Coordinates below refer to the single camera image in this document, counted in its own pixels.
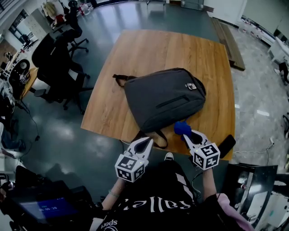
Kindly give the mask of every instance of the black office chair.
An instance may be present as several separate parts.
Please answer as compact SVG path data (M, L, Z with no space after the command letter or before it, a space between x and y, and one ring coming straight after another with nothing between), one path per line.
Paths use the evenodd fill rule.
M89 50L86 47L80 46L80 44L82 44L84 41L86 41L86 42L89 42L89 41L87 38L80 41L80 42L75 41L75 39L79 38L82 34L82 29L78 25L77 17L76 17L76 15L77 15L77 2L72 0L68 3L68 6L70 7L70 13L69 13L68 17L66 17L66 19L69 22L72 29L63 32L62 35L64 36L66 41L69 42L72 46L72 48L70 48L70 50L69 50L69 52L71 52L71 58L72 58L74 51L77 49L85 49L85 51L88 52Z
M63 99L66 99L63 105L64 110L68 109L68 102L74 98L83 115L85 111L81 108L79 92L93 88L82 87L84 78L89 78L89 75L83 72L81 65L71 60L65 38L60 36L54 42L52 37L47 34L32 54L32 62L39 68L37 77L50 86L47 94L46 90L42 89L37 90L34 95L49 102L61 103ZM78 73L75 81L68 74L70 69Z

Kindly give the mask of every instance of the backpack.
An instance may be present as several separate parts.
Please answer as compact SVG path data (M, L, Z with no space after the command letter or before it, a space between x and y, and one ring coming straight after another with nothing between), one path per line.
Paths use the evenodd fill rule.
M140 131L155 131L166 141L160 129L195 114L205 103L203 83L183 68L142 77L115 74L113 78L124 87L128 106ZM120 80L125 80L125 84L121 85Z

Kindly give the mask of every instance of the monitor screen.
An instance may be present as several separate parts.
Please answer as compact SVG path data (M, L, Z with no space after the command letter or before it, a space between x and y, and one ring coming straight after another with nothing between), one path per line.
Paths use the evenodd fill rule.
M24 202L20 203L20 205L36 219L62 217L78 213L65 198Z

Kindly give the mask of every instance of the floor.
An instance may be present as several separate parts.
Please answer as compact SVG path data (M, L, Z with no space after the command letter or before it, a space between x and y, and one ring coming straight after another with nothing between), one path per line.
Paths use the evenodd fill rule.
M145 2L131 1L99 7L79 18L79 24L83 29L81 38L89 39L89 43L84 45L90 51L77 51L73 59L91 76L85 83L86 87L95 85L105 59L123 29L174 31L219 41L207 14L175 5L163 7L158 2L151 2L147 6ZM232 70L237 141L234 150L264 151L272 136L275 146L269 150L269 164L280 164L281 171L286 153L280 126L281 116L286 112L283 105L288 104L285 88L273 71L266 53L268 48L234 28L232 33L246 65L245 72ZM38 81L34 87L38 89L43 86ZM81 93L83 107L87 105L90 94ZM19 135L26 141L27 150L31 147L22 158L24 165L52 180L64 180L69 187L85 185L93 200L99 201L99 196L106 195L117 179L114 164L126 145L119 140L81 129L83 116L74 103L70 103L68 111L64 111L61 104L49 104L31 93L24 98L24 103L37 122L40 135L39 141L33 142L37 135L35 124L25 112L16 110ZM150 166L160 162L164 155L164 151L154 149ZM188 179L192 180L196 173L187 156L175 154L175 159L183 167ZM266 153L236 153L232 161L265 165L267 156ZM218 190L223 184L227 164L220 162L214 169ZM199 183L201 178L196 180L195 186Z

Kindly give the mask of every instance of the black phone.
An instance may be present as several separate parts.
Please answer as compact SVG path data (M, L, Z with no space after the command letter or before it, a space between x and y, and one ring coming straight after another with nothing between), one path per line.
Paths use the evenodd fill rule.
M220 159L224 158L227 153L234 147L236 141L232 135L228 135L226 139L218 146L220 151Z

